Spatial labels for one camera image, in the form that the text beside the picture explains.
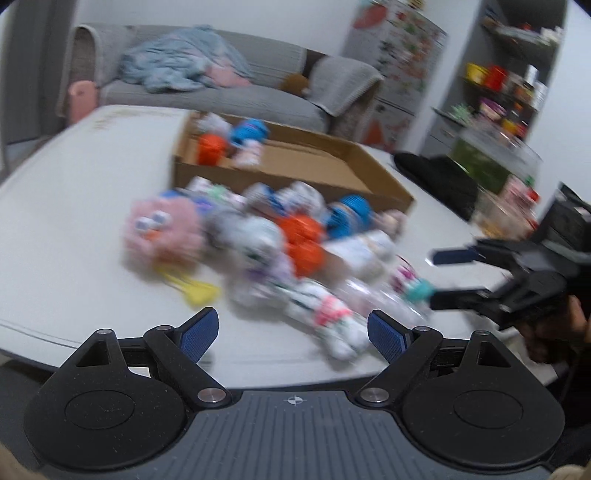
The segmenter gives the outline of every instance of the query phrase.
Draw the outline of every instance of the gray sofa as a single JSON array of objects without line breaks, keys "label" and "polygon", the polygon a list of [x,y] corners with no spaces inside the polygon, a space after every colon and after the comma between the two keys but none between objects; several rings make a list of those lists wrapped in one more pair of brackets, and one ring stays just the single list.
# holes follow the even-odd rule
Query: gray sofa
[{"label": "gray sofa", "polygon": [[[67,115],[68,86],[78,80],[92,80],[100,91],[100,105],[168,106],[228,113],[352,139],[381,85],[377,71],[357,60],[333,57],[328,61],[323,54],[296,45],[226,31],[218,33],[245,56],[255,73],[252,86],[152,94],[143,85],[119,79],[119,59],[126,49],[175,28],[178,27],[112,24],[76,27],[66,54],[58,114]],[[311,101],[278,90],[290,73],[310,78]],[[371,78],[368,85],[349,94],[344,102],[339,100],[342,93],[337,84],[342,86],[347,76],[355,81],[354,77],[360,74]],[[335,101],[341,103],[338,108],[325,108]]]}]

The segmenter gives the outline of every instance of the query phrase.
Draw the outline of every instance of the human hand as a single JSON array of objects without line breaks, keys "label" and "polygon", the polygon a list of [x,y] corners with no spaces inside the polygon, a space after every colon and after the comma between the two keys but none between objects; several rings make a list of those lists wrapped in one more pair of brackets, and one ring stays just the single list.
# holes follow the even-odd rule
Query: human hand
[{"label": "human hand", "polygon": [[10,451],[0,444],[0,480],[47,480],[40,473],[24,468]]},{"label": "human hand", "polygon": [[574,295],[569,297],[566,312],[548,317],[536,325],[522,323],[515,327],[522,334],[527,352],[534,362],[556,362],[568,355],[569,344],[591,343],[589,322],[581,302]]}]

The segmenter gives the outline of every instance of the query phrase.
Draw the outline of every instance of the blue gripper pad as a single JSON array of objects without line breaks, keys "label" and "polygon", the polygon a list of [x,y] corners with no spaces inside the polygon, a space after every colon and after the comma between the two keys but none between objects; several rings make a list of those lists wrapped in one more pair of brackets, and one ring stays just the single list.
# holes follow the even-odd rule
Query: blue gripper pad
[{"label": "blue gripper pad", "polygon": [[368,335],[389,364],[394,363],[408,348],[405,336],[373,312],[368,317]]},{"label": "blue gripper pad", "polygon": [[219,321],[217,312],[210,310],[181,337],[181,351],[193,362],[199,362],[213,341],[217,338]]}]

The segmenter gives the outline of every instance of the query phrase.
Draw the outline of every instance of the white wall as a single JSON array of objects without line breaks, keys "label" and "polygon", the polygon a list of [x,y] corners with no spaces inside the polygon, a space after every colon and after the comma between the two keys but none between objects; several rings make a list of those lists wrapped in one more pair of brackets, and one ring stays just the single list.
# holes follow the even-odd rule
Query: white wall
[{"label": "white wall", "polygon": [[447,95],[461,61],[466,43],[477,20],[482,0],[427,0],[424,15],[447,33],[447,43],[421,108],[401,150],[419,153],[435,120],[433,107]]},{"label": "white wall", "polygon": [[591,202],[591,18],[569,1],[566,37],[548,98],[528,143],[544,160],[536,189],[547,202],[559,181]]},{"label": "white wall", "polygon": [[210,24],[335,55],[343,47],[357,4],[358,0],[80,0],[75,22]]}]

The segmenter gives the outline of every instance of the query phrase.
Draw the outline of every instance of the shelving unit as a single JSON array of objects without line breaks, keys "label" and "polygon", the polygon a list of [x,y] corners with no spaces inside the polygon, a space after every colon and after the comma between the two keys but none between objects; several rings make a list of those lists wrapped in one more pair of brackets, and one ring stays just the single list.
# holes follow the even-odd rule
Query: shelving unit
[{"label": "shelving unit", "polygon": [[[466,128],[450,114],[456,105],[465,104],[478,111],[481,98],[488,98],[507,111],[512,109],[515,102],[523,105],[512,93],[496,92],[468,80],[468,63],[486,68],[499,66],[522,77],[528,66],[533,65],[538,69],[537,80],[547,85],[560,46],[537,32],[542,28],[554,30],[563,27],[566,11],[567,0],[483,0],[456,78],[445,100],[433,109],[437,115],[421,147],[421,153],[430,156],[451,152],[456,139]],[[517,28],[524,24],[531,25],[531,30]],[[524,105],[521,120],[531,128],[535,125],[538,113],[531,105]]]},{"label": "shelving unit", "polygon": [[504,48],[509,55],[516,57],[538,69],[549,69],[556,57],[558,45],[546,42],[541,35],[522,31],[512,27],[482,27]]},{"label": "shelving unit", "polygon": [[447,113],[447,112],[444,112],[443,110],[440,110],[439,108],[435,108],[435,107],[434,107],[434,108],[433,108],[433,111],[434,111],[434,112],[435,112],[437,115],[439,115],[440,117],[447,118],[447,119],[448,119],[450,122],[453,122],[453,123],[455,123],[455,124],[456,124],[456,125],[458,125],[459,127],[466,128],[466,127],[468,126],[468,125],[466,125],[464,122],[462,122],[462,121],[458,120],[458,119],[457,119],[456,117],[454,117],[453,115],[451,115],[451,114],[449,114],[449,113]]},{"label": "shelving unit", "polygon": [[510,93],[503,93],[503,92],[496,92],[494,90],[491,90],[490,88],[485,87],[484,85],[479,85],[478,83],[474,83],[473,81],[471,81],[470,79],[467,79],[466,77],[462,77],[464,82],[466,82],[469,86],[471,86],[472,88],[480,91],[482,93],[482,96],[490,98],[491,100],[494,100],[495,102],[498,103],[513,103],[513,102],[519,102],[520,104],[523,105],[524,110],[529,111],[529,114],[532,113],[537,113],[538,111],[533,108],[531,105],[527,104],[527,103],[523,103],[521,102],[515,95],[510,94]]}]

